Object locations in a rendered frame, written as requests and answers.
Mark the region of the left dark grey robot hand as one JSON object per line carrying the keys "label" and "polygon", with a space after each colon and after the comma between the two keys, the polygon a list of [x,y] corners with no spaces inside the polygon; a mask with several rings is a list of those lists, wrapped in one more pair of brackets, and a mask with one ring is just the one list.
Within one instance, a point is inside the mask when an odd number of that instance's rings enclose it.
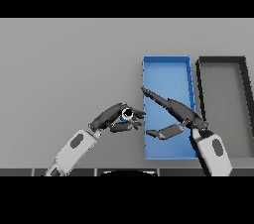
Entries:
{"label": "left dark grey robot hand", "polygon": [[[120,117],[122,110],[125,108],[130,108],[133,110],[133,118],[128,122],[116,122],[116,120]],[[109,128],[112,133],[130,131],[133,128],[138,129],[138,127],[141,126],[141,123],[138,122],[138,119],[143,119],[145,115],[145,112],[136,110],[126,103],[117,103],[103,111],[88,125],[88,127],[92,132],[96,132],[97,130],[105,130],[107,128]]]}

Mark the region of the right dark grey robot hand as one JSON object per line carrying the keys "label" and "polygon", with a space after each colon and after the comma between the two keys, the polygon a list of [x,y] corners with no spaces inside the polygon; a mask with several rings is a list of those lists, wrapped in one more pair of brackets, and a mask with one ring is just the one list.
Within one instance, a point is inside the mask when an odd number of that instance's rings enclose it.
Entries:
{"label": "right dark grey robot hand", "polygon": [[188,129],[199,129],[205,131],[208,123],[200,118],[200,116],[187,107],[184,103],[175,99],[165,99],[156,92],[142,87],[143,94],[151,98],[157,104],[166,109],[174,118],[179,121],[179,124],[170,125],[160,130],[147,130],[146,134],[159,140],[168,140],[184,131],[184,127]]}

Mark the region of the blue pipe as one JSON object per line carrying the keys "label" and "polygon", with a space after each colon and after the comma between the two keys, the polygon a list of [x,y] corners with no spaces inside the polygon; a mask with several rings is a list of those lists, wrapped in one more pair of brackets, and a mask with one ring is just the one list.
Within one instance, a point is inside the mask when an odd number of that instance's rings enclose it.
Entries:
{"label": "blue pipe", "polygon": [[123,122],[128,122],[130,121],[134,116],[134,112],[130,108],[125,108],[122,110],[122,113],[120,115],[120,120]]}

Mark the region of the blue bin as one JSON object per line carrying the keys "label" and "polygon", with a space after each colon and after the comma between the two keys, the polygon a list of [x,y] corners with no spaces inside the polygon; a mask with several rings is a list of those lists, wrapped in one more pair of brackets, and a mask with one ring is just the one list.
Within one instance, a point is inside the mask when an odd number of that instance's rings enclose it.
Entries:
{"label": "blue bin", "polygon": [[[143,86],[165,99],[171,98],[195,110],[190,56],[143,56]],[[179,124],[165,108],[148,97],[143,97],[145,130],[160,130]],[[145,135],[145,159],[149,161],[196,160],[190,142],[191,131],[168,140]]]}

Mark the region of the dark grey bin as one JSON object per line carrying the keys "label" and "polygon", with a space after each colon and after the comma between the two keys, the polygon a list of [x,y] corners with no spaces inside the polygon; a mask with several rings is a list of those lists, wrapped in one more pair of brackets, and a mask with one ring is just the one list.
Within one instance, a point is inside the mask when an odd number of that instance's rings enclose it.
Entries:
{"label": "dark grey bin", "polygon": [[245,56],[200,56],[195,63],[202,118],[232,159],[254,159],[254,99]]}

